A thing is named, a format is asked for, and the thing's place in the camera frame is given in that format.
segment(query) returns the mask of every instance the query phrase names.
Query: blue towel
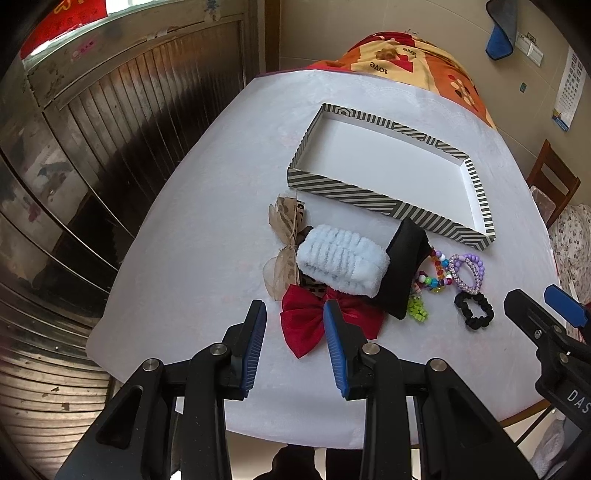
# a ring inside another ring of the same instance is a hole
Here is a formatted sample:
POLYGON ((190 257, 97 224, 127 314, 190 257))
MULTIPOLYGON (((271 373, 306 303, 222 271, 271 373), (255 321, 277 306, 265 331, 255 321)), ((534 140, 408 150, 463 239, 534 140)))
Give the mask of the blue towel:
POLYGON ((513 53, 517 37, 517 0, 489 0, 486 11, 495 23, 486 53, 500 60, 513 53))

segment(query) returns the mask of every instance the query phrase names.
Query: orange blanket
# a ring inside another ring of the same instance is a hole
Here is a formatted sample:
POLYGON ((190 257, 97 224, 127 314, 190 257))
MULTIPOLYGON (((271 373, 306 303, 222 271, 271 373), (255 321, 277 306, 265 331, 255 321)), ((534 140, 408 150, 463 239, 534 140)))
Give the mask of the orange blanket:
POLYGON ((340 60, 320 60, 308 68, 371 73, 421 87, 462 105, 496 129, 464 67, 446 51, 407 33, 375 33, 340 60))

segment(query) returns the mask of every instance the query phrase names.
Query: purple beaded bracelet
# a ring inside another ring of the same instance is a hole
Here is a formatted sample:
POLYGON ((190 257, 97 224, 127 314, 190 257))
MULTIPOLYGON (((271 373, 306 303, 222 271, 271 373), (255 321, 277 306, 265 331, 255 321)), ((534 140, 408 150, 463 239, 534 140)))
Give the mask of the purple beaded bracelet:
POLYGON ((478 292, 480 292, 482 280, 484 279, 484 264, 478 255, 452 255, 449 259, 449 271, 452 274, 453 281, 456 282, 456 285, 460 290, 468 292, 470 295, 476 295, 478 292), (460 270, 462 263, 465 263, 470 268, 470 270, 472 270, 475 280, 473 287, 467 285, 460 278, 460 275, 458 275, 458 271, 460 270))

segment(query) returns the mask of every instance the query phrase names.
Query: beige ribbon bow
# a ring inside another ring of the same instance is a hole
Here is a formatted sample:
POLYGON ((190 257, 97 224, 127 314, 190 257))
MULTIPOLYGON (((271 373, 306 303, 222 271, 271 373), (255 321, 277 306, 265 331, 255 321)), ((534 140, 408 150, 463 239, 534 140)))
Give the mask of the beige ribbon bow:
POLYGON ((295 242, 303 219, 304 203, 295 198, 278 196, 275 206, 269 205, 269 225, 285 244, 262 268, 265 287, 275 301, 283 298, 290 285, 300 284, 295 242))

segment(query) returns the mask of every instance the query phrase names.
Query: metal door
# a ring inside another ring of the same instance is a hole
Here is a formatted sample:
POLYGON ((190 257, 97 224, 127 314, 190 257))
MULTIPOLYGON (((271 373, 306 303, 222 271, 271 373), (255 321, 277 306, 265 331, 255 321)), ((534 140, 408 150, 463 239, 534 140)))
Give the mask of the metal door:
POLYGON ((255 19, 252 0, 144 5, 0 83, 0 421, 48 478, 112 393, 84 348, 127 249, 258 72, 255 19))

